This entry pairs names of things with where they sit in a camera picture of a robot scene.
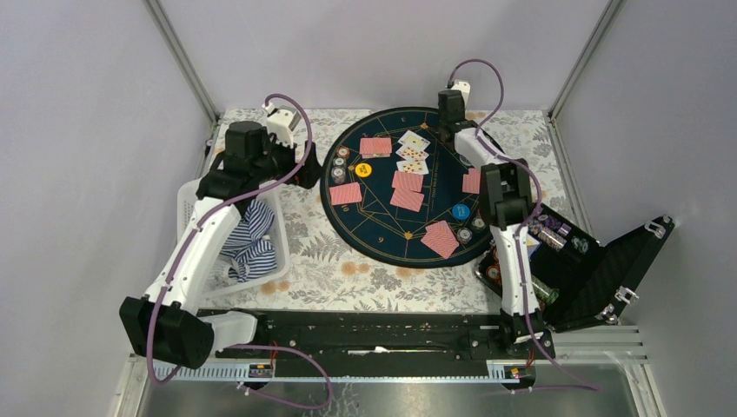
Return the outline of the white plastic laundry basket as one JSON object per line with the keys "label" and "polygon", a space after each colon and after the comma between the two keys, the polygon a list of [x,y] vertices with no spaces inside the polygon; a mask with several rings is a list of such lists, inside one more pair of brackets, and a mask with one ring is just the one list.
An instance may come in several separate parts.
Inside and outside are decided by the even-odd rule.
{"label": "white plastic laundry basket", "polygon": [[276,189],[256,197],[256,213],[271,213],[269,229],[259,239],[245,237],[244,222],[231,232],[209,272],[204,298],[234,294],[284,278],[290,271],[289,244],[282,204]]}

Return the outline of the ace of clubs card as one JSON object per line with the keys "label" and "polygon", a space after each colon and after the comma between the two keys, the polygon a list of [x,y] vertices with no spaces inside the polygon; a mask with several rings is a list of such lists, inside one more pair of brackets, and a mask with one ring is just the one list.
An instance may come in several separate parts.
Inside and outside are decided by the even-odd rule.
{"label": "ace of clubs card", "polygon": [[411,130],[407,130],[398,140],[402,145],[408,145],[415,149],[424,150],[429,144],[430,140],[416,134]]}

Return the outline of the nine of hearts card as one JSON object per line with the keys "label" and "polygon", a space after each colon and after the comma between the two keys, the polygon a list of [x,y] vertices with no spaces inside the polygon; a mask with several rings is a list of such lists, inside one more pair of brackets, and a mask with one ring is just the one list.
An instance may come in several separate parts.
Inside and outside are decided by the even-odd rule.
{"label": "nine of hearts card", "polygon": [[411,146],[410,144],[403,144],[397,151],[396,154],[407,161],[415,161],[415,162],[422,162],[425,161],[429,157],[429,153],[422,150],[417,149],[414,146]]}

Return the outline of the red cards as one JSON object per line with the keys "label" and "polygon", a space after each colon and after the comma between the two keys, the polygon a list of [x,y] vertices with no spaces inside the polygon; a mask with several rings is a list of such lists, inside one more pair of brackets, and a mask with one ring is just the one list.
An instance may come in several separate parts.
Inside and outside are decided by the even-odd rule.
{"label": "red cards", "polygon": [[469,169],[466,174],[462,176],[461,190],[464,193],[479,195],[481,186],[481,175],[477,169]]}

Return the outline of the grey chip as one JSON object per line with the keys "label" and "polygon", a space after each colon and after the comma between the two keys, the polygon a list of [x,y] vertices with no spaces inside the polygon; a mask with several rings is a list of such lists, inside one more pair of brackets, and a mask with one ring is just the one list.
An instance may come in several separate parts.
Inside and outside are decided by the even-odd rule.
{"label": "grey chip", "polygon": [[344,167],[333,167],[330,176],[334,185],[344,184],[346,181],[346,169]]}
{"label": "grey chip", "polygon": [[469,228],[459,228],[456,232],[456,239],[460,244],[467,244],[473,238],[473,232]]}

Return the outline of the pink sponge block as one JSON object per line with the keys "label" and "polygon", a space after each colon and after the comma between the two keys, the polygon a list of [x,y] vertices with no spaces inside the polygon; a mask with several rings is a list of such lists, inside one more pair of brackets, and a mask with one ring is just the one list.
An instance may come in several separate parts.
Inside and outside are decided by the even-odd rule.
{"label": "pink sponge block", "polygon": [[393,141],[390,137],[362,137],[360,155],[364,159],[390,157],[393,152]]}

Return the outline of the red card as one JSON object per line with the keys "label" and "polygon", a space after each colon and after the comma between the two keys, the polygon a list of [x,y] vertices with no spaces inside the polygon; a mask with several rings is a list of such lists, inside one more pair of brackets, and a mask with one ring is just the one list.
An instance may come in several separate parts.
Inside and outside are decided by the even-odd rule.
{"label": "red card", "polygon": [[421,242],[443,259],[448,259],[460,246],[452,228],[446,221],[428,225]]}
{"label": "red card", "polygon": [[329,200],[330,204],[334,206],[362,202],[361,184],[350,182],[329,187]]}

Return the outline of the blue small blind button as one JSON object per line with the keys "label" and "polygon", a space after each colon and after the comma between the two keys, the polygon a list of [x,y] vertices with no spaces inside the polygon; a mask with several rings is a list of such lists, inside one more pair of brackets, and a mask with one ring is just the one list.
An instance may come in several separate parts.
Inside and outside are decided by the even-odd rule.
{"label": "blue small blind button", "polygon": [[457,203],[451,208],[451,214],[457,221],[463,222],[471,216],[471,210],[466,204]]}

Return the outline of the yellow big blind button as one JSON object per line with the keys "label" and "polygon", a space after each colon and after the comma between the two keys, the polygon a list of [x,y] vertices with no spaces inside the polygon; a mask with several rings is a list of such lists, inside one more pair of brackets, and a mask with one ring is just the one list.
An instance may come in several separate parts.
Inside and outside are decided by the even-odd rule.
{"label": "yellow big blind button", "polygon": [[355,165],[354,172],[358,177],[366,178],[371,176],[373,169],[370,164],[366,162],[361,162]]}

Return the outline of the seven of hearts card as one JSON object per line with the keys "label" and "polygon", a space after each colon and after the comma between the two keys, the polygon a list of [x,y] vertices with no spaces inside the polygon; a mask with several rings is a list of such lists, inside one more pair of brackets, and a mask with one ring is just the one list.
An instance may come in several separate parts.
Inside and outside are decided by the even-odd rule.
{"label": "seven of hearts card", "polygon": [[404,173],[426,175],[429,173],[428,165],[425,161],[399,161],[396,163],[397,169]]}

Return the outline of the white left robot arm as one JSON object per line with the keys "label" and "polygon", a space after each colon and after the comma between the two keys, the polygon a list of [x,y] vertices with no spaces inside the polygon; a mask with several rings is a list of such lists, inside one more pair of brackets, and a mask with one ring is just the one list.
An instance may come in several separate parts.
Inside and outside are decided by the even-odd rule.
{"label": "white left robot arm", "polygon": [[156,361],[197,369],[215,352],[238,346],[257,357],[269,334],[252,314],[197,315],[209,271],[224,244],[263,192],[282,184],[312,188],[320,175],[313,136],[296,155],[295,128],[308,123],[302,109],[265,108],[266,120],[233,122],[223,151],[196,181],[195,204],[174,252],[144,294],[126,297],[119,309],[134,352],[156,373]]}

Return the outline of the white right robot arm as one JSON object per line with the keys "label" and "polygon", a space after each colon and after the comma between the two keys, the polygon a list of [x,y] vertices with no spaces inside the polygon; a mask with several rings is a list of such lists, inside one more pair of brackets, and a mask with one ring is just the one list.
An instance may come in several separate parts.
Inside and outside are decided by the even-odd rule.
{"label": "white right robot arm", "polygon": [[489,226],[501,277],[500,350],[519,358],[543,336],[541,310],[531,283],[528,223],[533,204],[530,170],[508,156],[481,127],[466,117],[470,83],[452,80],[438,93],[441,139],[450,143],[480,175],[480,211]]}

